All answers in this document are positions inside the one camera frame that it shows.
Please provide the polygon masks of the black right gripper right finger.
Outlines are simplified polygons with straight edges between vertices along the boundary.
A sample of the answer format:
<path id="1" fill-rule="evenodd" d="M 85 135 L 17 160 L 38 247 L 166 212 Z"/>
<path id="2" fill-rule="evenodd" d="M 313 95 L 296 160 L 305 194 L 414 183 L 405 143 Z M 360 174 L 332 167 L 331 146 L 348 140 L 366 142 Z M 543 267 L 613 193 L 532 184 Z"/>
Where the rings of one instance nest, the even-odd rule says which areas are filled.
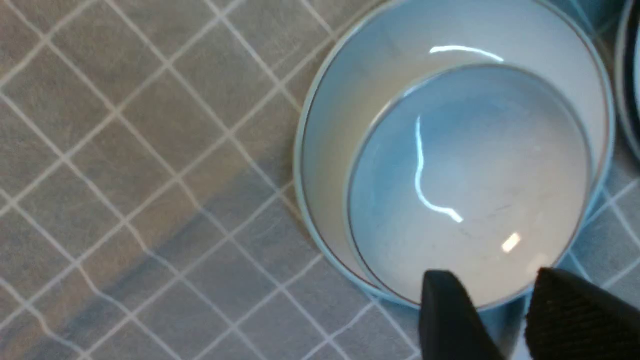
<path id="1" fill-rule="evenodd" d="M 526 313 L 525 342 L 533 360 L 637 360 L 640 313 L 580 276 L 541 268 Z"/>

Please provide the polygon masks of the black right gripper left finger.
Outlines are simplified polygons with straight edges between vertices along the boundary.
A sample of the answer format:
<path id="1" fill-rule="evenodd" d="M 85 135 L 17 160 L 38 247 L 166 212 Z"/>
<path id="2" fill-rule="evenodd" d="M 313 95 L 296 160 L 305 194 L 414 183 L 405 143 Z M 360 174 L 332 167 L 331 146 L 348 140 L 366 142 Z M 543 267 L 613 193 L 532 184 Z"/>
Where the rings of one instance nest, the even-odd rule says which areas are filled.
<path id="1" fill-rule="evenodd" d="M 423 274 L 419 310 L 423 360 L 503 360 L 466 288 L 448 270 Z"/>

